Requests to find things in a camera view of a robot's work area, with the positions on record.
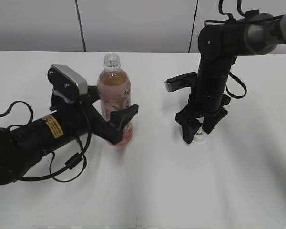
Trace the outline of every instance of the yellow warning label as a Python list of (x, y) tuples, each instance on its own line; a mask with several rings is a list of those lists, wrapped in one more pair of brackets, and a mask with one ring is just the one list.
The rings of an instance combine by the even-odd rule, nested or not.
[(59, 138), (63, 136), (63, 131), (57, 120), (52, 116), (48, 115), (42, 118), (44, 121), (46, 121), (46, 124), (50, 128), (54, 138)]

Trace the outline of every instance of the black cable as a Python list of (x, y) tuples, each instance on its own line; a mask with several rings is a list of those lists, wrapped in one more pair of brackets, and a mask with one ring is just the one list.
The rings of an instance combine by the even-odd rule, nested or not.
[(224, 13), (223, 12), (223, 2), (224, 2), (224, 0), (219, 0), (219, 3), (218, 3), (218, 11), (219, 11), (219, 13), (221, 15), (228, 15), (229, 20), (230, 21), (234, 21), (235, 19), (234, 19), (234, 16), (233, 16), (232, 13)]
[[(80, 148), (81, 148), (81, 151), (83, 151), (83, 146), (82, 146), (82, 141), (80, 140), (80, 138), (77, 136), (76, 137), (76, 142), (79, 144)], [(53, 155), (52, 157), (52, 160), (50, 162), (50, 166), (49, 166), (49, 172), (50, 174), (52, 174), (52, 170), (51, 170), (51, 167), (52, 167), (52, 163), (54, 161), (54, 158), (55, 158), (55, 153), (54, 152), (51, 152), (51, 154)], [(81, 171), (78, 173), (78, 175), (76, 175), (75, 177), (73, 177), (72, 179), (70, 180), (59, 180), (55, 177), (52, 177), (53, 180), (57, 181), (57, 182), (60, 182), (60, 183), (68, 183), (68, 182), (71, 182), (73, 180), (75, 180), (76, 178), (78, 178), (82, 173), (83, 171), (85, 170), (85, 168), (87, 167), (87, 158), (85, 155), (83, 155), (83, 158), (84, 158), (84, 162), (83, 162), (83, 166), (82, 166), (82, 169)]]
[(80, 25), (80, 32), (81, 32), (81, 37), (82, 37), (82, 46), (84, 48), (84, 52), (86, 52), (86, 43), (85, 43), (85, 39), (84, 39), (84, 33), (82, 31), (82, 21), (81, 21), (81, 16), (80, 16), (80, 10), (78, 9), (78, 2), (77, 2), (77, 0), (75, 0), (75, 7), (76, 7), (78, 23)]
[(3, 117), (5, 117), (5, 116), (7, 116), (7, 115), (11, 112), (12, 108), (14, 107), (14, 105), (16, 105), (16, 104), (18, 104), (18, 103), (25, 104), (25, 105), (27, 106), (27, 108), (29, 109), (29, 111), (30, 111), (29, 121), (28, 121), (28, 123), (25, 124), (25, 125), (10, 125), (10, 126), (7, 127), (8, 130), (10, 130), (12, 127), (26, 126), (26, 125), (30, 124), (30, 123), (33, 121), (33, 118), (34, 118), (33, 109), (31, 108), (31, 106), (30, 106), (28, 103), (26, 103), (26, 102), (24, 102), (24, 101), (14, 101), (14, 102), (8, 107), (8, 109), (6, 110), (6, 112), (0, 114), (0, 118), (3, 118)]
[(204, 25), (207, 23), (216, 23), (216, 24), (232, 24), (232, 25), (255, 25), (255, 24), (260, 24), (263, 22), (268, 22), (268, 21), (275, 21), (278, 19), (282, 19), (282, 15), (272, 17), (272, 18), (266, 18), (266, 19), (260, 19), (260, 20), (254, 20), (254, 21), (220, 21), (220, 20), (205, 20)]
[(245, 85), (236, 75), (232, 74), (232, 72), (230, 72), (229, 75), (231, 76), (232, 79), (234, 79), (236, 82), (238, 82), (238, 83), (242, 86), (242, 88), (243, 88), (244, 91), (245, 91), (245, 94), (243, 94), (243, 95), (241, 95), (241, 96), (234, 95), (234, 94), (232, 94), (232, 93), (228, 90), (227, 85), (225, 85), (225, 89), (227, 90), (228, 95), (231, 96), (231, 97), (234, 98), (234, 99), (244, 98), (245, 95), (247, 94), (247, 87), (246, 87), (246, 85)]
[(194, 19), (193, 19), (192, 33), (191, 33), (190, 46), (189, 46), (188, 53), (190, 53), (190, 51), (191, 51), (191, 46), (192, 46), (194, 26), (195, 26), (196, 15), (197, 15), (197, 10), (198, 10), (198, 2), (199, 2), (199, 0), (197, 0), (197, 2), (196, 2), (196, 8), (195, 8), (195, 14), (194, 14)]
[[(84, 156), (85, 152), (87, 151), (89, 144), (91, 142), (91, 137), (92, 137), (92, 132), (91, 132), (91, 127), (90, 127), (90, 121), (89, 118), (86, 114), (86, 111), (84, 110), (83, 107), (80, 107), (86, 121), (87, 121), (87, 128), (88, 128), (88, 135), (87, 135), (87, 141), (85, 144), (85, 147), (83, 148), (83, 150), (81, 150), (80, 155)], [(62, 169), (56, 171), (55, 173), (49, 174), (49, 175), (45, 175), (45, 176), (41, 176), (41, 177), (20, 177), (18, 175), (15, 175), (14, 173), (11, 172), (12, 176), (15, 177), (17, 180), (20, 181), (42, 181), (42, 180), (47, 180), (47, 179), (51, 179), (55, 176), (60, 175), (61, 173), (63, 173), (64, 171), (66, 171), (68, 169), (67, 166), (63, 167)]]
[(237, 0), (237, 11), (240, 16), (246, 16), (246, 14), (242, 11), (242, 0)]

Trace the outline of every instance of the plastic bottle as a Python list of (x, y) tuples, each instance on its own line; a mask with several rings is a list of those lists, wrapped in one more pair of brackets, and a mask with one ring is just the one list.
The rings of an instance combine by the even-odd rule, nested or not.
[[(111, 111), (117, 111), (131, 106), (131, 83), (124, 70), (121, 69), (120, 58), (110, 53), (104, 57), (104, 71), (100, 74), (97, 83), (101, 98), (102, 116), (110, 120)], [(126, 145), (133, 136), (131, 122), (123, 130), (123, 140), (116, 146)]]
[[(198, 121), (203, 123), (204, 118), (198, 118)], [(194, 136), (194, 141), (197, 143), (203, 143), (205, 141), (205, 137), (206, 137), (206, 132), (202, 129), (202, 127), (200, 127)]]

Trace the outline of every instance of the white wall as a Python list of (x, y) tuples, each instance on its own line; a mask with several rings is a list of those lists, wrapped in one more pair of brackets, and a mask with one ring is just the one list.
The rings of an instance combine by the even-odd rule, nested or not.
[(196, 0), (79, 0), (93, 52), (187, 52)]
[[(219, 0), (199, 0), (198, 11), (194, 27), (191, 52), (198, 51), (198, 35), (204, 27), (204, 21), (207, 19), (227, 20), (228, 17), (220, 15), (218, 12)], [(225, 0), (223, 12), (231, 12), (234, 17), (241, 18), (237, 13), (237, 0)], [(243, 0), (243, 12), (260, 9), (261, 13), (270, 13), (274, 16), (286, 14), (286, 0)], [(279, 45), (273, 53), (286, 53), (286, 44)]]
[(0, 0), (0, 50), (82, 51), (74, 0)]
[[(191, 52), (206, 19), (227, 19), (199, 0)], [(223, 10), (235, 16), (237, 0)], [(196, 0), (78, 0), (91, 52), (187, 52)], [(286, 0), (243, 0), (243, 11), (286, 13)], [(75, 0), (0, 0), (0, 50), (83, 51)], [(275, 53), (286, 53), (281, 45)]]

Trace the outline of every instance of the table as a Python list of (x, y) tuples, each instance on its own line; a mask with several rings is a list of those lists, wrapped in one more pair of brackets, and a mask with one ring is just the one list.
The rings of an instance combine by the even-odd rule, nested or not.
[[(0, 52), (0, 113), (28, 102), (35, 118), (49, 114), (51, 64), (65, 64), (96, 84), (105, 53)], [(283, 228), (286, 224), (286, 54), (242, 57), (232, 67), (244, 99), (203, 144), (187, 145), (174, 121), (189, 89), (165, 90), (167, 78), (198, 70), (199, 54), (119, 53), (132, 82), (133, 140), (126, 149), (94, 136), (88, 167), (68, 184), (53, 180), (0, 186), (0, 229)], [(241, 94), (228, 80), (230, 91)], [(95, 106), (100, 110), (99, 102)], [(24, 124), (25, 106), (0, 119)], [(53, 169), (78, 151), (57, 151)], [(48, 174), (45, 157), (27, 176)], [(67, 179), (81, 168), (59, 176)]]

